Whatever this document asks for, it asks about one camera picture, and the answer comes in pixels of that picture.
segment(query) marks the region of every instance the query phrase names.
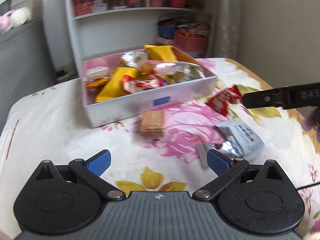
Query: stuffed toy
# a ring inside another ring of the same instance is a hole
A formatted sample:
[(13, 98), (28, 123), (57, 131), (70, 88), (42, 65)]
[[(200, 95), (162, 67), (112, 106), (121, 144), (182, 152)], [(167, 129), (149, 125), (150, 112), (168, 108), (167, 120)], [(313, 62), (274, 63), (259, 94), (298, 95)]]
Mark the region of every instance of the stuffed toy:
[(28, 7), (9, 11), (0, 16), (0, 34), (31, 21), (32, 15)]

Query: white curtain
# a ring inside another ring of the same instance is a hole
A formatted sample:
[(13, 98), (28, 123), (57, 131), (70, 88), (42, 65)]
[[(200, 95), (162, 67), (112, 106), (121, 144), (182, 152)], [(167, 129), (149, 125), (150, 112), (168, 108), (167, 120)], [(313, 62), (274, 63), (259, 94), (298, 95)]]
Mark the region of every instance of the white curtain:
[(236, 59), (241, 0), (214, 0), (213, 31), (209, 38), (207, 57), (228, 57)]

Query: tablecloth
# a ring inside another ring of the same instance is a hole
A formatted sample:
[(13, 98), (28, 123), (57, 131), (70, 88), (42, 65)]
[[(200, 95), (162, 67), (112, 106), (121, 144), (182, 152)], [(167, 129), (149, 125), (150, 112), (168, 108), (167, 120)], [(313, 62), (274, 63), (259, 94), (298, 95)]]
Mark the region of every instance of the tablecloth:
[[(242, 92), (271, 88), (233, 60), (199, 62), (219, 77), (213, 93), (233, 84)], [(20, 232), (13, 203), (42, 160), (67, 164), (108, 149), (112, 162), (101, 177), (126, 194), (131, 190), (192, 193), (216, 177), (210, 169), (202, 169), (195, 145), (222, 142), (213, 127), (229, 119), (240, 118), (264, 141), (264, 150), (250, 159), (251, 163), (276, 159), (296, 187), (318, 181), (320, 146), (314, 132), (301, 129), (302, 117), (296, 110), (247, 110), (233, 105), (230, 114), (223, 117), (204, 104), (205, 98), (195, 98), (165, 109), (165, 138), (143, 139), (139, 136), (140, 116), (90, 128), (81, 103), (80, 83), (75, 79), (26, 96), (10, 111), (0, 138), (0, 229), (10, 237)], [(300, 195), (306, 214), (298, 232), (304, 235), (320, 230), (319, 187), (302, 190)]]

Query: red candy wrapper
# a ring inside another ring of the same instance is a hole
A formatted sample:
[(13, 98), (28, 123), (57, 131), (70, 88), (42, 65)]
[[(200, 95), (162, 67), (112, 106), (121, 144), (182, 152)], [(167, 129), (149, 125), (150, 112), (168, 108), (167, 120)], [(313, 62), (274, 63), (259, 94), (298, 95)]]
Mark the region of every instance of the red candy wrapper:
[(237, 104), (241, 102), (241, 93), (236, 85), (222, 90), (205, 104), (218, 111), (223, 116), (228, 114), (228, 103)]
[(130, 94), (164, 86), (158, 78), (140, 81), (128, 75), (123, 76), (122, 85), (123, 89), (128, 91)]

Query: hand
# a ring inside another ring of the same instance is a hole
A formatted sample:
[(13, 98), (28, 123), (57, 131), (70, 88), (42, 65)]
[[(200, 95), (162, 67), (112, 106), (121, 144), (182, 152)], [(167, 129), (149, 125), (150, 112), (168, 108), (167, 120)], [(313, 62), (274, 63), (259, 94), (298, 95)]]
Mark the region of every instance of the hand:
[(301, 127), (305, 131), (309, 131), (314, 128), (317, 133), (317, 140), (318, 142), (320, 142), (320, 126), (319, 124), (317, 124), (314, 118), (314, 116), (317, 116), (318, 113), (320, 113), (320, 108), (317, 108), (316, 110), (308, 114), (308, 116), (303, 120)]

